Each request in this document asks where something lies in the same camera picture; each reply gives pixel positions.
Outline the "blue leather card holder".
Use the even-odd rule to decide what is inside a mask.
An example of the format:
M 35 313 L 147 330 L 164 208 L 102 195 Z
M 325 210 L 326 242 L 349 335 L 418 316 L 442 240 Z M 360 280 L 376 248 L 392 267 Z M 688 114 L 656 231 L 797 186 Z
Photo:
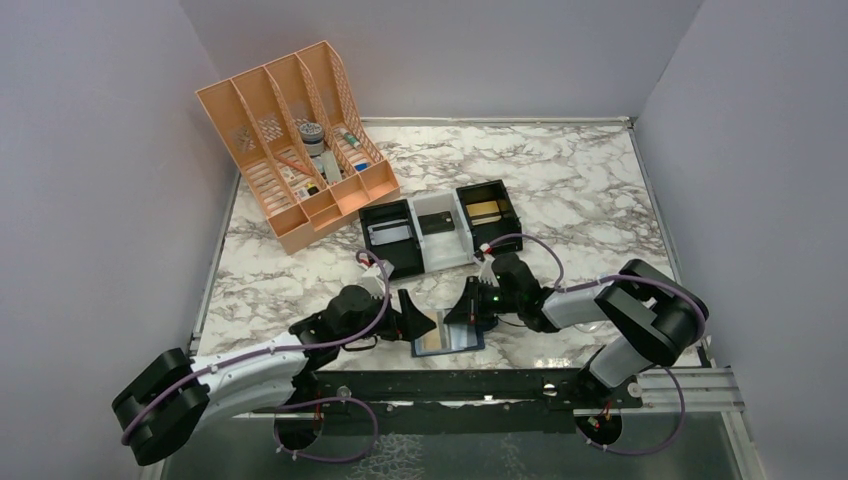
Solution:
M 433 352 L 422 352 L 420 350 L 420 338 L 411 345 L 411 356 L 413 358 L 431 357 L 439 355 L 458 354 L 464 352 L 480 351 L 485 348 L 483 332 L 475 326 L 446 325 L 443 317 L 446 310 L 425 310 L 424 314 L 435 321 L 437 328 L 442 331 L 443 349 Z

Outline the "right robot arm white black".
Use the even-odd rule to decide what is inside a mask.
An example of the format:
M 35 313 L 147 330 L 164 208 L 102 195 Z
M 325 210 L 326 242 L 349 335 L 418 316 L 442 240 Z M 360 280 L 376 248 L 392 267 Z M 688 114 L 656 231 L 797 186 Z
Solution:
M 531 331 L 556 333 L 578 324 L 611 322 L 618 338 L 580 369 L 575 392 L 599 398 L 654 366 L 673 366 L 701 339 L 709 309 L 692 292 L 641 259 L 616 274 L 562 291 L 544 287 L 516 254 L 490 261 L 486 277 L 467 278 L 444 317 L 448 325 L 483 326 L 514 314 Z

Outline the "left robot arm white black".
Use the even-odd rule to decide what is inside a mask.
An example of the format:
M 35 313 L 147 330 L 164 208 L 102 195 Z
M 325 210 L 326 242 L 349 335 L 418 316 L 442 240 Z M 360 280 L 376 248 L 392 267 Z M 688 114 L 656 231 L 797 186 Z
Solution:
M 224 354 L 191 358 L 173 348 L 157 356 L 113 400 L 121 442 L 141 466 L 174 454 L 213 422 L 259 409 L 313 409 L 326 402 L 318 369 L 360 339 L 414 342 L 436 327 L 407 290 L 400 307 L 356 285 L 268 341 Z

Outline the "gold credit card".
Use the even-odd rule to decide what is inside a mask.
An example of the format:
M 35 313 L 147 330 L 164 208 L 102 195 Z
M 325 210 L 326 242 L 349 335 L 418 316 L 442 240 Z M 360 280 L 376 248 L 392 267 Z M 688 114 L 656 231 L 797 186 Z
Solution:
M 496 200 L 468 203 L 465 207 L 472 226 L 494 223 L 502 219 L 500 205 Z

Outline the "silver credit card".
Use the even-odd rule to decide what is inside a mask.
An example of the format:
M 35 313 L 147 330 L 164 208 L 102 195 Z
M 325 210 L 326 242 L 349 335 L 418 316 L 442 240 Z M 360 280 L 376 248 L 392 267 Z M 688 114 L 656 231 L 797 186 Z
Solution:
M 412 237 L 406 220 L 392 220 L 367 226 L 368 238 L 372 246 L 381 246 L 408 240 Z

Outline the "black credit card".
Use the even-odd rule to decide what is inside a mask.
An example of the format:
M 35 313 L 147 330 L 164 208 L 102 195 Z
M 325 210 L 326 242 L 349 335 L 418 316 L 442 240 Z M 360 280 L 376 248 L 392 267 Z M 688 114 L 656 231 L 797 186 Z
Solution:
M 442 211 L 417 217 L 424 236 L 446 233 L 455 230 L 455 222 L 450 211 Z

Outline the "white plastic bin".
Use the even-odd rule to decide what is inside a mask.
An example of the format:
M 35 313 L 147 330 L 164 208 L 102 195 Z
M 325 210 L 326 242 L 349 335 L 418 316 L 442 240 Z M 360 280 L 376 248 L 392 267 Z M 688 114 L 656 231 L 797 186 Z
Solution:
M 472 263 L 470 227 L 455 190 L 408 199 L 426 273 Z

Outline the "left black plastic bin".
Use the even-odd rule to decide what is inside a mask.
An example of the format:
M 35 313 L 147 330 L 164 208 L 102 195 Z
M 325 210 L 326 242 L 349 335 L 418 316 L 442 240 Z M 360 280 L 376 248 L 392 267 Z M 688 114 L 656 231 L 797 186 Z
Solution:
M 393 266 L 391 280 L 425 273 L 419 235 L 407 200 L 359 210 L 365 248 Z

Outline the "black plastic bin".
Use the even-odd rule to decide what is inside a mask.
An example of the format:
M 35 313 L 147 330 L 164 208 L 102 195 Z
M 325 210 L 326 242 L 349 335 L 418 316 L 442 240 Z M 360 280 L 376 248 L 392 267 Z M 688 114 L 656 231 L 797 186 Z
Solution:
M 407 200 L 359 210 L 365 248 L 393 266 L 391 280 L 425 273 L 419 235 Z
M 520 237 L 493 243 L 504 235 L 522 232 L 519 215 L 502 180 L 460 187 L 456 193 L 468 222 L 473 252 L 478 251 L 483 244 L 491 247 L 493 255 L 523 250 Z

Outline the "right black plastic bin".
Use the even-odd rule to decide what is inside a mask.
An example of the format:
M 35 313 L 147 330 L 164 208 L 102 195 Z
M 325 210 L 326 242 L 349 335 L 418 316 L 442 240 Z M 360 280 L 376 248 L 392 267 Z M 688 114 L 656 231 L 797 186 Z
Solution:
M 523 250 L 520 237 L 493 243 L 504 235 L 522 232 L 519 215 L 502 180 L 460 187 L 456 193 L 468 222 L 473 252 L 478 251 L 483 244 L 491 247 L 493 255 Z

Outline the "orange pencil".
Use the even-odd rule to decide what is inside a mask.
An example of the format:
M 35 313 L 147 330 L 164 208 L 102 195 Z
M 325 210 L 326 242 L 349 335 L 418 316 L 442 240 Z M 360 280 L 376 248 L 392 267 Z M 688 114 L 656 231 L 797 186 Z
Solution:
M 276 155 L 275 159 L 291 169 L 302 172 L 304 175 L 313 175 L 312 169 L 297 159 L 291 159 L 284 155 Z

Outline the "green white marker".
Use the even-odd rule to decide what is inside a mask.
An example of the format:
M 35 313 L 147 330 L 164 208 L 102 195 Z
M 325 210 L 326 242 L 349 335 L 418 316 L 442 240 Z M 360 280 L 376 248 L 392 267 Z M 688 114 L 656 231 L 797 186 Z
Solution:
M 359 139 L 353 135 L 350 131 L 346 129 L 339 129 L 339 133 L 342 138 L 354 149 L 359 149 L 361 147 L 361 142 Z

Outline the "grey round tape roll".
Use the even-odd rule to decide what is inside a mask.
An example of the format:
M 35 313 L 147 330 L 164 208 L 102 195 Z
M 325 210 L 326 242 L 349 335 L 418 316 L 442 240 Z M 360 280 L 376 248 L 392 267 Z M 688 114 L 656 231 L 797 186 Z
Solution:
M 325 130 L 319 123 L 300 123 L 298 133 L 310 157 L 320 156 L 326 150 Z

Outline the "orange plastic file organizer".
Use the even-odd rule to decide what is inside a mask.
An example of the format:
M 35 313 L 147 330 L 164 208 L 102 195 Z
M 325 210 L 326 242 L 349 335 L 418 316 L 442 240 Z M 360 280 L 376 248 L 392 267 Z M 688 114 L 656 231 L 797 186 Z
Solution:
M 351 223 L 365 207 L 400 195 L 386 156 L 365 131 L 338 52 L 321 41 L 197 91 L 196 96 L 259 204 L 274 237 L 293 254 Z M 325 130 L 326 150 L 310 157 L 303 122 Z M 352 148 L 346 129 L 361 142 Z M 284 155 L 312 176 L 275 159 Z M 354 166 L 367 162 L 357 172 Z

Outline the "black metal base rail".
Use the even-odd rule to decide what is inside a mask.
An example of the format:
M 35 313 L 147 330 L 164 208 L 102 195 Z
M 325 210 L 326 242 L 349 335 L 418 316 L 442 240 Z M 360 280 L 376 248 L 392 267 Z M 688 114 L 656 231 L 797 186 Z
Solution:
M 577 368 L 499 370 L 322 370 L 297 384 L 273 427 L 283 436 L 572 434 L 576 417 L 639 409 L 624 385 L 588 390 Z

